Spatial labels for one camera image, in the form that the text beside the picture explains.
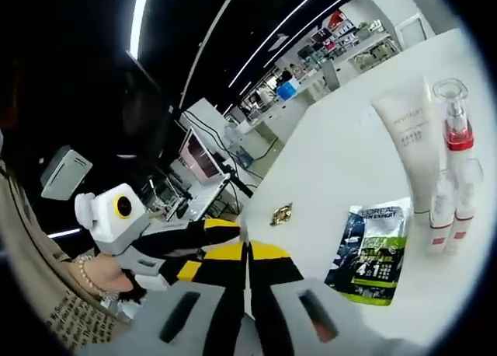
pearl bracelet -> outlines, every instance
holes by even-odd
[[[81,255],[76,260],[76,262],[79,265],[79,273],[83,277],[83,280],[85,280],[86,284],[90,288],[94,288],[95,290],[97,290],[97,292],[99,293],[99,296],[101,298],[107,299],[107,300],[117,300],[119,298],[119,293],[117,291],[104,291],[89,279],[89,277],[85,271],[85,263],[91,259],[93,259],[93,257],[91,257],[89,255]]]

hand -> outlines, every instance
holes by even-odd
[[[133,284],[124,275],[115,257],[101,253],[86,261],[84,269],[89,280],[103,291],[127,292],[133,289]],[[87,292],[93,295],[99,293],[84,280],[79,271],[78,263],[70,263],[69,271]]]

cosmetic tube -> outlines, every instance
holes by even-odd
[[[457,252],[467,235],[474,217],[478,188],[483,181],[483,170],[478,159],[467,159],[458,167],[456,214],[446,247],[450,253]]]
[[[429,211],[440,171],[428,93],[426,82],[418,79],[371,101],[401,158],[416,214]]]
[[[457,186],[451,169],[440,171],[429,209],[428,253],[442,253],[449,239],[456,211]]]

white bottle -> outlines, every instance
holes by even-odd
[[[451,169],[440,171],[429,210],[428,253],[442,253],[449,239],[456,210],[457,188]]]
[[[483,170],[478,159],[466,159],[456,171],[457,206],[454,223],[446,250],[455,253],[467,235],[474,217],[476,195],[483,180]]]

white tube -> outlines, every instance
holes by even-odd
[[[428,91],[420,79],[371,101],[401,157],[416,214],[429,211],[432,189],[440,171]]]

